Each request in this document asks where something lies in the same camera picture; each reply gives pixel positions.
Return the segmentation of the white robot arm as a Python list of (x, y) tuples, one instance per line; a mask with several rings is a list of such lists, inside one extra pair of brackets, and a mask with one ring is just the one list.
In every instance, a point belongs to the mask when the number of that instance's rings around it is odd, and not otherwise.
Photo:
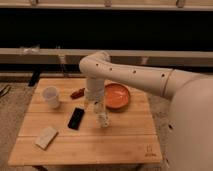
[(105, 51), (82, 58), (79, 68), (89, 101), (103, 98), (105, 80), (169, 99), (166, 171), (213, 171), (213, 76), (113, 64)]

